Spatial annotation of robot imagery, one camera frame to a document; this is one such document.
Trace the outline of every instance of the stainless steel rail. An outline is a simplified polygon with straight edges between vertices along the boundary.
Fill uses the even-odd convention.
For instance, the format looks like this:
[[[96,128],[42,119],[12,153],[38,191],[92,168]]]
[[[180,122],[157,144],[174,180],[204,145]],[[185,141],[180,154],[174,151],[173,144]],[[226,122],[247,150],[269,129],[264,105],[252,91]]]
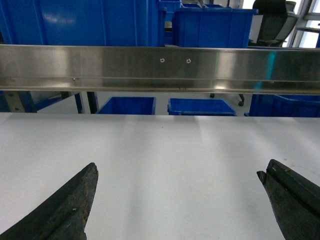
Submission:
[[[0,90],[320,94],[320,50],[0,45]]]

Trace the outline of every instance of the metal beam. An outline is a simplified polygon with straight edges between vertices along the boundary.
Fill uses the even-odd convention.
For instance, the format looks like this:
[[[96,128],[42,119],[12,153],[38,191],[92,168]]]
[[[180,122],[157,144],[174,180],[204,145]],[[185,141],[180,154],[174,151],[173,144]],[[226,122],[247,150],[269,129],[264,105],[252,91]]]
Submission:
[[[315,33],[315,34],[318,34],[320,31],[318,28],[312,28],[312,27],[297,27],[296,29],[298,31],[304,31],[304,32]]]
[[[0,90],[320,94],[319,49],[0,45]]]

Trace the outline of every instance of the blue plastic bin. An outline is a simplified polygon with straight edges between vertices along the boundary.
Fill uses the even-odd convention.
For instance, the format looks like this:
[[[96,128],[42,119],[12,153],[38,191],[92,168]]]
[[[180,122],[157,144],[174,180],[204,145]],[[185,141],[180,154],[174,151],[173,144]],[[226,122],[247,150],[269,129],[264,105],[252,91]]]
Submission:
[[[214,5],[179,8],[172,20],[173,44],[191,48],[246,48],[256,13],[256,9]]]
[[[236,111],[221,99],[170,98],[169,115],[236,116]]]
[[[165,7],[159,7],[158,14],[158,46],[163,47],[165,45],[165,19],[167,9]]]
[[[157,46],[157,0],[0,0],[6,44]]]
[[[114,96],[97,114],[155,115],[155,97]]]
[[[181,0],[160,0],[158,4],[160,8],[166,8],[165,21],[171,22],[175,10],[181,7]]]
[[[250,117],[320,117],[320,96],[252,95]]]
[[[172,31],[164,32],[164,44],[172,45]]]

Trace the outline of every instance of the blue storage crate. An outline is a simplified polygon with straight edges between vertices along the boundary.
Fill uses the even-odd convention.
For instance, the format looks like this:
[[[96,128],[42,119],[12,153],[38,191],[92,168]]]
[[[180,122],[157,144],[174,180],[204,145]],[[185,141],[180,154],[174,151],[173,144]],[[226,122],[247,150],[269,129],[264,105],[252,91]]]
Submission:
[[[165,19],[167,9],[165,7],[159,7],[158,14],[158,46],[163,47],[165,45]]]
[[[254,94],[246,116],[319,118],[320,96]]]
[[[164,32],[164,44],[172,45],[172,31]]]
[[[114,96],[97,114],[155,115],[155,97]]]
[[[221,99],[170,98],[169,115],[236,116],[236,111]]]
[[[191,48],[246,48],[256,13],[256,9],[214,5],[179,8],[172,20],[173,44]]]
[[[6,44],[156,46],[157,0],[0,0]]]
[[[181,0],[160,0],[159,7],[166,8],[165,21],[171,22],[174,16],[175,10],[181,7]]]

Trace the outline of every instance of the window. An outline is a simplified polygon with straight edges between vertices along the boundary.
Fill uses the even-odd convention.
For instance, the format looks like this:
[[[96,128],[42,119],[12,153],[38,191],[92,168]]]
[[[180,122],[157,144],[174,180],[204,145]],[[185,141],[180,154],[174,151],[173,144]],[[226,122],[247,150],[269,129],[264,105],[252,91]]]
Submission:
[[[302,36],[300,48],[315,48],[319,33],[305,31]]]
[[[312,13],[320,13],[320,0],[316,0]]]
[[[306,24],[307,28],[320,29],[320,21],[308,21]]]

